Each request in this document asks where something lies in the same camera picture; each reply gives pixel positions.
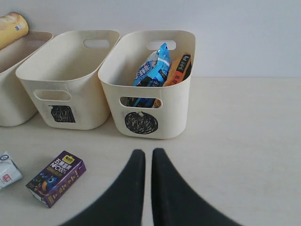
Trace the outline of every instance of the snack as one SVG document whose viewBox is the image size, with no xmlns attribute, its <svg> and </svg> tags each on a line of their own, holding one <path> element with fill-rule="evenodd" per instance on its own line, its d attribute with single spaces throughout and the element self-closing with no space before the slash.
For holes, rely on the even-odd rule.
<svg viewBox="0 0 301 226">
<path fill-rule="evenodd" d="M 63 151 L 26 187 L 51 208 L 85 171 L 86 166 L 80 158 Z"/>
<path fill-rule="evenodd" d="M 28 34 L 26 20 L 18 13 L 11 12 L 0 17 L 0 50 Z"/>
<path fill-rule="evenodd" d="M 0 155 L 0 190 L 21 178 L 22 174 L 8 152 Z"/>
<path fill-rule="evenodd" d="M 181 81 L 188 78 L 191 72 L 191 54 L 185 53 L 183 56 L 178 57 L 172 62 L 167 80 L 164 82 L 163 86 L 172 86 L 180 83 Z M 158 108 L 161 106 L 161 101 L 156 99 L 153 108 Z"/>
<path fill-rule="evenodd" d="M 160 87 L 166 81 L 169 70 L 169 50 L 164 43 L 158 51 L 153 52 L 140 67 L 133 86 Z M 129 97 L 127 106 L 152 107 L 155 99 Z"/>
</svg>

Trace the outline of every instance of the blue snack package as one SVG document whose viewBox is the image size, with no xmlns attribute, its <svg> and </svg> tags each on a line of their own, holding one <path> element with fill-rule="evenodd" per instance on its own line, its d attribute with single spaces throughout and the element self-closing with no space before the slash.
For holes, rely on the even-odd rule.
<svg viewBox="0 0 301 226">
<path fill-rule="evenodd" d="M 164 43 L 158 51 L 153 52 L 146 62 L 139 68 L 133 86 L 161 87 L 167 79 L 169 71 L 169 50 Z M 154 98 L 129 97 L 127 106 L 131 107 L 152 107 Z"/>
</svg>

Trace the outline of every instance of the table surface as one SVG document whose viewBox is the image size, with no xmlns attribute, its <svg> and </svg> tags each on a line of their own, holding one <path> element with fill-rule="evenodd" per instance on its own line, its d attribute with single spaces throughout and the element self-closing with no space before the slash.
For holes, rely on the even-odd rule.
<svg viewBox="0 0 301 226">
<path fill-rule="evenodd" d="M 110 117 L 89 131 L 55 129 L 37 114 L 0 127 L 24 178 L 0 191 L 3 226 L 56 226 L 96 200 L 132 150 L 146 153 L 143 226 L 151 226 L 151 155 L 165 148 L 195 191 L 245 226 L 301 225 L 301 79 L 193 78 L 186 130 L 170 140 L 126 137 Z M 25 188 L 61 151 L 87 171 L 51 209 Z"/>
</svg>

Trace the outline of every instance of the white wall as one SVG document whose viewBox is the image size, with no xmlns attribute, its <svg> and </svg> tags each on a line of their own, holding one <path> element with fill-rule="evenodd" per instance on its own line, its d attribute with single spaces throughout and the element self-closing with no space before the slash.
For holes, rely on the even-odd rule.
<svg viewBox="0 0 301 226">
<path fill-rule="evenodd" d="M 182 29 L 197 38 L 194 76 L 301 78 L 301 0 L 0 0 L 31 29 Z"/>
</svg>

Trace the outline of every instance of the purple juice box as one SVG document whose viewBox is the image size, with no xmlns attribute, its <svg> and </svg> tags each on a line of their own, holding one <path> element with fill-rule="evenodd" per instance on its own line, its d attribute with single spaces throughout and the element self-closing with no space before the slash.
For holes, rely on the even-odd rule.
<svg viewBox="0 0 301 226">
<path fill-rule="evenodd" d="M 51 208 L 85 171 L 86 166 L 80 158 L 63 151 L 26 187 Z"/>
</svg>

